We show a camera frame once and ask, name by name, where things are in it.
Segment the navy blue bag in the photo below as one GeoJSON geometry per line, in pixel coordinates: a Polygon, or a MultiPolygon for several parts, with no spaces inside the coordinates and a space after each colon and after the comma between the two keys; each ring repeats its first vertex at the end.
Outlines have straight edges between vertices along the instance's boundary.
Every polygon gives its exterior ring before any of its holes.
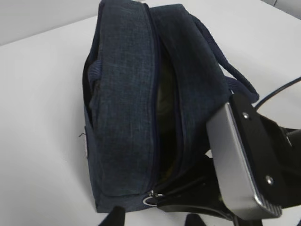
{"type": "Polygon", "coordinates": [[[103,0],[82,82],[97,212],[149,208],[148,192],[204,157],[206,122],[231,93],[259,98],[180,4],[103,0]]]}

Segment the zipper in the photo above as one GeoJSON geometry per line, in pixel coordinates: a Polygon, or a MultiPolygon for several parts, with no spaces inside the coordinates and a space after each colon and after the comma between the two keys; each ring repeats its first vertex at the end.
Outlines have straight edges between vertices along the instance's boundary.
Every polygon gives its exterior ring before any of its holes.
{"type": "Polygon", "coordinates": [[[157,95],[158,95],[158,77],[160,73],[160,67],[161,67],[161,55],[160,55],[160,40],[159,35],[157,33],[156,27],[154,25],[154,22],[151,17],[151,11],[147,4],[144,4],[144,7],[146,9],[147,15],[150,20],[150,25],[152,28],[152,35],[154,38],[154,45],[155,45],[155,80],[154,80],[154,86],[153,86],[153,98],[152,98],[152,116],[153,116],[153,136],[154,136],[154,155],[153,155],[153,167],[150,177],[150,182],[148,185],[147,191],[149,191],[148,197],[146,197],[143,200],[143,203],[145,205],[149,206],[155,206],[152,204],[147,203],[149,199],[158,199],[160,197],[164,197],[163,194],[160,194],[158,191],[169,185],[180,173],[180,169],[182,166],[182,155],[184,150],[184,142],[183,142],[183,129],[182,129],[182,117],[181,117],[181,110],[180,110],[180,94],[179,94],[179,86],[178,81],[175,75],[175,70],[173,65],[173,74],[174,74],[174,115],[175,115],[175,129],[176,129],[176,140],[177,140],[177,153],[176,153],[176,160],[175,160],[175,167],[173,169],[173,172],[171,173],[171,176],[165,181],[164,183],[157,185],[156,182],[158,180],[158,163],[159,163],[159,152],[160,152],[160,146],[159,146],[159,135],[158,135],[158,127],[157,127],[157,95]]]}
{"type": "Polygon", "coordinates": [[[159,163],[159,152],[160,152],[160,145],[159,145],[159,134],[158,134],[158,126],[157,126],[157,96],[158,96],[158,81],[159,81],[159,73],[160,73],[160,46],[159,46],[159,37],[155,27],[155,24],[151,17],[151,11],[147,4],[143,4],[145,10],[147,12],[147,16],[150,21],[150,26],[152,30],[152,36],[154,39],[154,49],[155,49],[155,76],[154,76],[154,84],[153,84],[153,96],[152,96],[152,131],[154,137],[154,154],[153,154],[153,165],[151,169],[151,176],[150,181],[147,186],[147,191],[151,190],[158,179],[158,163],[159,163]]]}

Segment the screw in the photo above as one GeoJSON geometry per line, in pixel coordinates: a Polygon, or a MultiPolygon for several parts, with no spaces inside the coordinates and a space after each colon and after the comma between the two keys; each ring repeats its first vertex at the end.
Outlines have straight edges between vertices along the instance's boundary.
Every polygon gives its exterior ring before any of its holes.
{"type": "Polygon", "coordinates": [[[246,113],[246,112],[243,112],[243,117],[244,117],[245,119],[249,119],[249,118],[250,118],[249,114],[246,113]]]}
{"type": "Polygon", "coordinates": [[[274,184],[274,179],[270,175],[267,175],[265,178],[266,178],[267,183],[269,185],[273,185],[274,184]]]}

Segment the black cable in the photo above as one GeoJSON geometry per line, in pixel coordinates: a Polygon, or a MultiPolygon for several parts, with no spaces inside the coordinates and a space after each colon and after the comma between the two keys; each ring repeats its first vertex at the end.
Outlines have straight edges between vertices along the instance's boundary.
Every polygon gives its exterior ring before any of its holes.
{"type": "Polygon", "coordinates": [[[259,103],[255,106],[255,110],[258,110],[265,102],[267,102],[269,99],[271,99],[273,96],[275,96],[276,94],[280,93],[281,91],[283,91],[284,89],[292,86],[293,84],[296,84],[297,82],[301,81],[301,77],[294,79],[293,81],[283,85],[282,87],[276,89],[275,91],[271,92],[270,94],[268,94],[264,99],[262,99],[261,101],[259,101],[259,103]]]}

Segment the white table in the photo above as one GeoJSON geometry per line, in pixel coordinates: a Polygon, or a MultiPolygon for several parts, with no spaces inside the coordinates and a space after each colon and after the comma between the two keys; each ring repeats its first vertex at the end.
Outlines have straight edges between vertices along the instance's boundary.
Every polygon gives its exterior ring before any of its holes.
{"type": "MultiPolygon", "coordinates": [[[[301,21],[259,0],[182,2],[211,31],[226,57],[261,97],[298,77],[301,21]]],[[[0,225],[96,226],[83,139],[81,71],[96,18],[0,47],[0,225]]],[[[301,128],[301,84],[271,99],[261,113],[301,128]]],[[[126,226],[183,226],[185,213],[128,213],[126,226]]],[[[264,225],[295,226],[301,208],[264,225]]],[[[204,217],[208,225],[231,222],[204,217]]]]}

